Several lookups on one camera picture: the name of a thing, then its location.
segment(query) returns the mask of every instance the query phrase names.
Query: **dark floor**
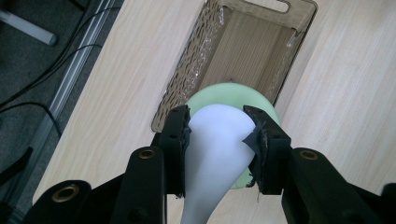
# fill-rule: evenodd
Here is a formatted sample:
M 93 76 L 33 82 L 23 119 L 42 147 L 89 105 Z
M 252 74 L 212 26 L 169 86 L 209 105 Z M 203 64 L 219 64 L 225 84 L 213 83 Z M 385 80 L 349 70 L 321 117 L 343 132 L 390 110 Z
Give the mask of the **dark floor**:
M 78 2 L 87 6 L 89 1 L 81 0 Z M 66 44 L 71 40 L 75 29 L 79 24 L 82 24 L 80 22 L 87 20 L 94 14 L 99 2 L 100 0 L 91 0 L 84 13 L 68 0 L 0 0 L 0 7 L 3 9 L 58 36 L 57 44 L 51 47 L 0 22 L 0 104 L 36 79 L 56 61 Z M 113 7 L 120 7 L 122 2 L 122 0 L 116 1 Z M 105 43 L 118 12 L 116 8 L 110 10 L 96 44 L 103 45 Z M 83 33 L 84 29 L 79 32 L 80 35 L 74 40 L 69 52 L 77 48 L 78 41 Z M 92 48 L 92 53 L 79 75 L 78 82 L 72 90 L 61 116 L 57 118 L 61 130 L 64 129 L 73 111 L 99 52 L 100 48 Z M 0 110 L 22 102 L 39 102 L 50 106 L 68 63 L 65 62 L 63 67 L 45 82 L 26 92 L 15 101 L 1 107 Z M 34 105 L 21 106 L 0 114 L 0 172 L 16 161 L 29 147 L 38 124 L 45 116 L 47 114 L 44 110 Z M 58 141 L 59 136 L 52 130 L 44 145 L 43 156 L 39 159 L 16 205 L 16 208 L 21 212 L 26 213 L 31 207 L 35 189 Z M 0 202 L 5 198 L 9 188 L 12 187 L 12 182 L 11 179 L 5 185 L 0 186 Z

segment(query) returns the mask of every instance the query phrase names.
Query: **brown plastic container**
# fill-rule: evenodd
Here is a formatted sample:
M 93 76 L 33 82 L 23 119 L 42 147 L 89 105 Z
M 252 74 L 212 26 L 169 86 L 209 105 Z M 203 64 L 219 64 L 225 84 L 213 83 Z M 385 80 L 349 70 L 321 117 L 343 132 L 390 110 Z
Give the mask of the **brown plastic container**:
M 317 5 L 308 0 L 207 0 L 152 131 L 162 131 L 170 109 L 220 82 L 249 86 L 275 104 L 316 11 Z

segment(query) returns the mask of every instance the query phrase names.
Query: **wooden table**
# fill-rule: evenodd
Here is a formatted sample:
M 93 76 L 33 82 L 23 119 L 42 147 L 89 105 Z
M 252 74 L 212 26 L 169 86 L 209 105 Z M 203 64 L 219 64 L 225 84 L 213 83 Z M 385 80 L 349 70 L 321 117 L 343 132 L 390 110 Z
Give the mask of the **wooden table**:
M 125 1 L 35 193 L 66 179 L 97 187 L 149 145 L 150 122 L 204 0 Z M 276 110 L 294 147 L 324 153 L 345 179 L 396 182 L 396 2 L 318 0 Z M 169 223 L 182 200 L 169 196 Z M 230 190 L 209 223 L 286 222 L 279 196 Z

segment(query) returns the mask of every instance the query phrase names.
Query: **bolt hole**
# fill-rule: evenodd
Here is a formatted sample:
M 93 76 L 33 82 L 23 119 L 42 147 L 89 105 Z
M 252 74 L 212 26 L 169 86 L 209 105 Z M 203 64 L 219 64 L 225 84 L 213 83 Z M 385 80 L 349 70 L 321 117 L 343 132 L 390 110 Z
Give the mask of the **bolt hole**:
M 352 212 L 352 211 L 345 211 L 343 213 L 344 218 L 348 220 L 350 223 L 357 223 L 362 224 L 365 223 L 364 218 L 361 217 L 359 214 Z
M 151 150 L 151 149 L 144 150 L 144 151 L 141 151 L 141 152 L 139 153 L 139 157 L 140 157 L 141 159 L 150 159 L 150 158 L 152 158 L 152 157 L 154 157 L 154 156 L 155 156 L 155 151 L 153 151 L 153 150 Z
M 148 213 L 143 208 L 135 208 L 128 214 L 128 221 L 131 223 L 138 223 L 147 217 Z
M 78 195 L 79 187 L 75 184 L 58 189 L 52 194 L 52 200 L 56 203 L 67 202 Z
M 300 156 L 306 160 L 311 160 L 311 161 L 315 161 L 318 159 L 317 153 L 308 150 L 301 151 Z

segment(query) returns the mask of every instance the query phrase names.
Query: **wire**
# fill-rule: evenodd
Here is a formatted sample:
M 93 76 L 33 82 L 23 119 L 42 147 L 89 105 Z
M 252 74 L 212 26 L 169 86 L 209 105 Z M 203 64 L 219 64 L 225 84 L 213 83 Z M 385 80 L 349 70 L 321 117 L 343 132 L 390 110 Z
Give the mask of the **wire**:
M 66 63 L 67 60 L 69 60 L 73 55 L 75 55 L 75 54 L 76 54 L 77 52 L 79 52 L 80 50 L 85 49 L 85 48 L 87 48 L 87 47 L 98 47 L 98 48 L 102 48 L 101 45 L 90 44 L 90 45 L 82 46 L 82 47 L 79 48 L 79 49 L 76 49 L 75 51 L 73 51 L 73 52 L 71 52 L 69 55 L 67 55 L 67 56 L 65 57 L 65 59 L 64 59 L 56 68 L 54 68 L 54 69 L 51 71 L 51 73 L 50 73 L 47 77 L 45 77 L 44 79 L 38 81 L 38 82 L 37 82 L 34 86 L 32 86 L 29 90 L 33 89 L 34 87 L 37 87 L 38 85 L 40 85 L 41 83 L 45 82 L 47 79 L 49 79 L 50 77 L 52 77 L 52 75 L 53 75 L 55 72 L 57 72 L 57 71 Z
M 9 104 L 10 102 L 14 101 L 15 99 L 21 97 L 22 95 L 24 95 L 27 91 L 30 90 L 30 88 L 35 85 L 35 83 L 37 83 L 37 81 L 39 81 L 43 76 L 45 76 L 47 73 L 49 73 L 52 70 L 52 67 L 56 66 L 57 63 L 64 57 L 64 54 L 69 50 L 72 40 L 75 39 L 76 33 L 78 31 L 78 27 L 81 24 L 83 18 L 85 17 L 88 8 L 91 5 L 91 0 L 88 2 L 87 7 L 85 8 L 83 15 L 81 16 L 81 18 L 78 21 L 78 26 L 73 30 L 72 33 L 72 37 L 70 38 L 70 40 L 67 42 L 66 46 L 61 50 L 61 53 L 56 57 L 55 61 L 42 73 L 40 74 L 35 80 L 33 80 L 31 83 L 29 83 L 28 85 L 26 85 L 24 88 L 22 88 L 20 91 L 17 91 L 15 94 L 13 94 L 12 96 L 10 96 L 8 99 L 6 99 L 4 102 L 2 102 L 0 104 L 0 108 L 4 107 L 5 105 Z
M 35 80 L 33 80 L 32 82 L 30 82 L 28 85 L 26 85 L 24 88 L 22 88 L 20 91 L 16 92 L 15 94 L 13 94 L 12 96 L 10 96 L 8 99 L 6 99 L 4 102 L 2 102 L 0 104 L 0 108 L 4 107 L 5 105 L 9 104 L 10 102 L 14 101 L 15 99 L 21 97 L 22 95 L 24 95 L 26 92 L 28 92 L 29 90 L 31 90 L 33 87 L 43 83 L 42 79 L 44 76 L 46 76 L 47 74 L 50 73 L 50 76 L 53 75 L 53 70 L 55 69 L 58 70 L 59 69 L 59 65 L 63 65 L 65 60 L 68 59 L 69 55 L 66 56 L 65 58 L 65 53 L 70 49 L 71 44 L 74 42 L 74 40 L 77 38 L 78 33 L 82 30 L 82 28 L 87 24 L 88 21 L 90 21 L 91 19 L 93 19 L 94 17 L 96 17 L 97 15 L 104 13 L 106 11 L 110 11 L 110 10 L 120 10 L 120 7 L 109 7 L 109 8 L 105 8 L 102 9 L 98 12 L 96 12 L 95 14 L 91 15 L 87 20 L 85 20 L 84 22 L 82 22 L 83 18 L 86 15 L 87 9 L 89 8 L 91 4 L 91 0 L 88 3 L 87 7 L 84 10 L 84 14 L 83 16 L 80 18 L 80 20 L 78 21 L 78 26 L 76 27 L 76 29 L 73 31 L 72 33 L 72 37 L 70 38 L 70 40 L 67 42 L 66 46 L 64 47 L 64 49 L 61 51 L 61 53 L 58 55 L 58 57 L 56 58 L 56 60 L 42 73 L 40 74 Z
M 20 106 L 23 106 L 23 105 L 36 105 L 36 106 L 39 106 L 42 109 L 44 109 L 46 111 L 47 115 L 49 116 L 50 120 L 52 121 L 53 126 L 55 127 L 55 130 L 56 130 L 56 133 L 58 134 L 58 136 L 59 137 L 62 136 L 62 131 L 61 131 L 61 128 L 59 127 L 58 122 L 56 121 L 55 117 L 53 117 L 53 115 L 50 112 L 50 110 L 43 104 L 36 103 L 36 102 L 24 102 L 24 103 L 20 103 L 20 104 L 17 104 L 17 105 L 12 105 L 10 107 L 2 109 L 2 110 L 0 110 L 0 114 L 4 113 L 4 112 L 6 112 L 6 111 L 8 111 L 10 109 L 13 109 L 13 108 L 16 108 L 16 107 L 20 107 Z

